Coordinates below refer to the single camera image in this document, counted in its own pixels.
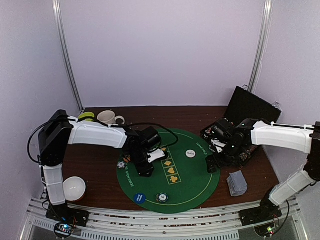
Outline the playing card deck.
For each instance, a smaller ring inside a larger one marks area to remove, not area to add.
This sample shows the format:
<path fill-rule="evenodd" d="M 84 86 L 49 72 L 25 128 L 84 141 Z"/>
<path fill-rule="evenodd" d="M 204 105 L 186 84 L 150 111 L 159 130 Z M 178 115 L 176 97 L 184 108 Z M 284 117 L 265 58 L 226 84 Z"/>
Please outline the playing card deck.
<path fill-rule="evenodd" d="M 242 196 L 248 190 L 248 184 L 241 170 L 230 173 L 226 181 L 232 197 Z"/>

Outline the poker chip stack front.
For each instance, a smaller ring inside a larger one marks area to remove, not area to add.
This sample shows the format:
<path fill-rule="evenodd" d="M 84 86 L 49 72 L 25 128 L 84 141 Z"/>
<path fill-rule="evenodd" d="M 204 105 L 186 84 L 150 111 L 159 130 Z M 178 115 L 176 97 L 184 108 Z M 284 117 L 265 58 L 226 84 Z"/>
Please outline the poker chip stack front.
<path fill-rule="evenodd" d="M 166 203 L 169 200 L 168 194 L 160 192 L 156 195 L 156 201 L 159 203 Z"/>

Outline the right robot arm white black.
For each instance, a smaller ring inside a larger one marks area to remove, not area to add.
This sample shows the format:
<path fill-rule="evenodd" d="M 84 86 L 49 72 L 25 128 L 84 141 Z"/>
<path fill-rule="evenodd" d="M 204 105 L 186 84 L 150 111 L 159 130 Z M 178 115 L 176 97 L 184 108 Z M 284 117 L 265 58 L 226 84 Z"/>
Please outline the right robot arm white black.
<path fill-rule="evenodd" d="M 259 220 L 268 220 L 276 207 L 290 197 L 302 192 L 320 181 L 320 120 L 315 124 L 281 124 L 265 119 L 247 118 L 239 125 L 221 118 L 201 132 L 210 142 L 211 154 L 206 157 L 207 171 L 215 173 L 224 167 L 243 167 L 261 146 L 274 149 L 271 157 L 273 167 L 280 167 L 279 173 L 292 169 L 291 162 L 305 157 L 304 165 L 290 174 L 287 180 L 272 187 L 256 210 Z"/>

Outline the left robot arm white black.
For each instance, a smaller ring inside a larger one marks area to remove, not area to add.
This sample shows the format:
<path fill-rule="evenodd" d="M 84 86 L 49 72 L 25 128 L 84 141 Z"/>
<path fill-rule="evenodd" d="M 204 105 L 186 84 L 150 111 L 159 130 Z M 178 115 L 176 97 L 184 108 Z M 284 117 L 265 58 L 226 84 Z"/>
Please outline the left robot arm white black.
<path fill-rule="evenodd" d="M 49 121 L 40 127 L 38 134 L 38 159 L 49 201 L 53 205 L 53 215 L 61 222 L 72 218 L 71 209 L 66 207 L 62 172 L 69 145 L 97 145 L 121 149 L 124 155 L 129 156 L 138 174 L 149 177 L 154 170 L 153 162 L 165 156 L 164 152 L 156 147 L 160 142 L 161 137 L 152 126 L 138 131 L 126 125 L 78 119 L 69 116 L 65 110 L 57 110 Z"/>

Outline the white dealer button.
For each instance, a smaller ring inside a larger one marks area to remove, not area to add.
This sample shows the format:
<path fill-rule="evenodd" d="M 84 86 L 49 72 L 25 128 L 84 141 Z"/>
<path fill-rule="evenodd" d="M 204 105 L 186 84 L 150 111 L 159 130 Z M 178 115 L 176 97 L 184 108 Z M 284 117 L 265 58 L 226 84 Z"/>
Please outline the white dealer button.
<path fill-rule="evenodd" d="M 194 158 L 194 157 L 196 156 L 196 152 L 195 152 L 194 150 L 192 150 L 192 149 L 189 149 L 189 150 L 187 150 L 187 151 L 185 152 L 185 155 L 186 155 L 188 158 L 192 159 L 192 158 Z"/>

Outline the black poker chip case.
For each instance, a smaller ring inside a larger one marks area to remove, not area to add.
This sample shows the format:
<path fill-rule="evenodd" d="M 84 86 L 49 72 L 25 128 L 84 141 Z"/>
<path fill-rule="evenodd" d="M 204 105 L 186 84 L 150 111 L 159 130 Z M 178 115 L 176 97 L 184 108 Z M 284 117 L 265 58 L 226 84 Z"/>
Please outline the black poker chip case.
<path fill-rule="evenodd" d="M 230 139 L 218 139 L 212 134 L 211 125 L 200 131 L 200 136 L 209 144 L 213 153 L 223 153 L 237 160 L 239 166 L 239 154 L 247 150 L 258 149 L 257 145 L 251 143 L 250 131 L 255 120 L 277 122 L 282 111 L 271 103 L 237 86 L 231 97 L 226 112 L 222 118 L 235 125 Z"/>

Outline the round green poker mat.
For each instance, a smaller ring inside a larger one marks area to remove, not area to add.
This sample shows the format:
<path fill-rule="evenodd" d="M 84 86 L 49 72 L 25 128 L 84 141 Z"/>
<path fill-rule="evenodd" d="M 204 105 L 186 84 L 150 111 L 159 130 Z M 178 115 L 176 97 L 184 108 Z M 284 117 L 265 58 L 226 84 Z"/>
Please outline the round green poker mat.
<path fill-rule="evenodd" d="M 116 170 L 119 185 L 131 201 L 134 202 L 135 194 L 143 193 L 146 201 L 137 205 L 162 214 L 186 212 L 200 206 L 212 196 L 221 175 L 220 171 L 207 172 L 206 157 L 211 152 L 203 139 L 185 130 L 172 131 L 179 141 L 165 149 L 166 159 L 152 163 L 154 171 L 150 177 L 139 176 L 131 162 Z M 194 150 L 196 156 L 188 158 L 187 150 Z M 157 202 L 159 193 L 168 194 L 168 201 Z"/>

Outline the blue small blind button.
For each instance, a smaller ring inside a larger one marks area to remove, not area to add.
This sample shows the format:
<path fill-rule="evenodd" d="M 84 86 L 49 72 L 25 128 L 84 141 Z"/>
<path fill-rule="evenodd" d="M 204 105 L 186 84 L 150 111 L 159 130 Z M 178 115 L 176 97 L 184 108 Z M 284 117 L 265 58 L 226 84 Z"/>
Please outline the blue small blind button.
<path fill-rule="evenodd" d="M 146 201 L 146 195 L 144 193 L 136 193 L 133 201 L 138 205 L 143 204 Z"/>

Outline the decorated ceramic mug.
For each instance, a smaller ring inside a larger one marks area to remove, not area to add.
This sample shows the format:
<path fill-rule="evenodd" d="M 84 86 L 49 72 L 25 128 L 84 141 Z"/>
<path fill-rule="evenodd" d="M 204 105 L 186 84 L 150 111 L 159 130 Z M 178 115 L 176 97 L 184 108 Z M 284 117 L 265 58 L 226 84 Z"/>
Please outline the decorated ceramic mug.
<path fill-rule="evenodd" d="M 100 112 L 97 119 L 107 125 L 115 125 L 117 123 L 125 124 L 125 118 L 121 115 L 116 115 L 112 110 Z"/>

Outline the green tennis ball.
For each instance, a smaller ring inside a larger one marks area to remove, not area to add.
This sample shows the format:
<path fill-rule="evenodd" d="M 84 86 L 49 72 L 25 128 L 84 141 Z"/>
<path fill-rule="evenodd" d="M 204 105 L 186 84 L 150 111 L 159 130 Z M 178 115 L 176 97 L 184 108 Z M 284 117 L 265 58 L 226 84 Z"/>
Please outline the green tennis ball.
<path fill-rule="evenodd" d="M 77 117 L 79 120 L 84 119 L 85 121 L 92 122 L 95 119 L 93 112 L 84 112 Z"/>

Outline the white bowl red outside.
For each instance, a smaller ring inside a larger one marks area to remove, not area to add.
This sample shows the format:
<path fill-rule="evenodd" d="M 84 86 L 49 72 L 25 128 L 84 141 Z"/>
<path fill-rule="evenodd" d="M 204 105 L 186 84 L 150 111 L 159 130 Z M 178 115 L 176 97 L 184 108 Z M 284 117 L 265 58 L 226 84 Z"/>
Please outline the white bowl red outside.
<path fill-rule="evenodd" d="M 86 193 L 86 183 L 78 176 L 72 176 L 63 182 L 65 199 L 69 202 L 78 202 L 83 199 Z"/>

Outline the aluminium rail frame front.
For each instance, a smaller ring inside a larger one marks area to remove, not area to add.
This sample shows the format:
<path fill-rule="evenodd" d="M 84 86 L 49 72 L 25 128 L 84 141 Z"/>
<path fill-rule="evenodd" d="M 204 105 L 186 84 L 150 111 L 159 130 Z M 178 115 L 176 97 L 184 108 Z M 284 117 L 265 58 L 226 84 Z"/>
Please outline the aluminium rail frame front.
<path fill-rule="evenodd" d="M 281 217 L 244 226 L 239 211 L 257 207 L 258 201 L 222 207 L 193 209 L 177 214 L 151 211 L 70 207 L 89 212 L 85 227 L 77 226 L 72 240 L 260 240 L 257 231 L 276 224 L 281 230 L 272 240 L 307 240 L 300 207 L 295 198 L 280 207 Z"/>

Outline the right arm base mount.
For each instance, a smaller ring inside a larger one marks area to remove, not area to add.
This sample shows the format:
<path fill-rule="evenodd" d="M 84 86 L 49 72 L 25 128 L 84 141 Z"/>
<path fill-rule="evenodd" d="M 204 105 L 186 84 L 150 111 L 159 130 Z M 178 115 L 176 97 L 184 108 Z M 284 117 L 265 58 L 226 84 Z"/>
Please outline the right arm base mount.
<path fill-rule="evenodd" d="M 273 220 L 275 216 L 281 217 L 282 215 L 283 214 L 278 207 L 269 208 L 259 206 L 239 211 L 239 218 L 243 226 L 270 221 Z"/>

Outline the right aluminium post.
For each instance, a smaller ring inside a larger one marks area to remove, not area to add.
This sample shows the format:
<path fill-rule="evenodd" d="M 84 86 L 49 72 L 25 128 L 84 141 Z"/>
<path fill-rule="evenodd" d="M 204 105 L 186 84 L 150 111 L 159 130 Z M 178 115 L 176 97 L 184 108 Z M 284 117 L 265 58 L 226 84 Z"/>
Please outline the right aluminium post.
<path fill-rule="evenodd" d="M 268 35 L 270 31 L 271 18 L 272 18 L 273 0 L 264 1 L 264 9 L 261 21 L 260 34 L 257 44 L 257 50 L 251 71 L 251 76 L 248 84 L 248 91 L 254 93 L 258 84 L 260 71 L 262 67 L 262 59 L 267 47 Z"/>

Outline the aluminium post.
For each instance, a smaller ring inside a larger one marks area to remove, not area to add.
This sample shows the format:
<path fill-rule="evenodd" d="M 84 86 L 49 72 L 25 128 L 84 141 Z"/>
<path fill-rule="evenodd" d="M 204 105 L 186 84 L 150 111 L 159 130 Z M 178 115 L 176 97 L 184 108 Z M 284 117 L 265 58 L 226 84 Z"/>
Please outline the aluminium post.
<path fill-rule="evenodd" d="M 74 79 L 71 60 L 70 60 L 68 47 L 67 47 L 66 36 L 65 36 L 65 32 L 64 32 L 63 18 L 62 18 L 62 12 L 61 12 L 61 3 L 59 0 L 53 0 L 52 6 L 53 6 L 54 18 L 55 18 L 57 31 L 58 31 L 58 35 L 59 35 L 59 41 L 60 41 L 61 50 L 62 50 L 63 62 L 65 65 L 65 68 L 66 68 L 68 80 L 71 85 L 72 93 L 73 93 L 74 97 L 77 99 L 79 94 L 78 94 L 78 89 L 77 89 L 76 82 Z"/>
<path fill-rule="evenodd" d="M 264 1 L 264 9 L 261 21 L 260 34 L 257 44 L 257 50 L 251 71 L 251 76 L 248 84 L 248 91 L 254 93 L 258 84 L 260 71 L 262 67 L 262 59 L 267 47 L 268 35 L 270 31 L 271 18 L 272 18 L 273 0 Z"/>

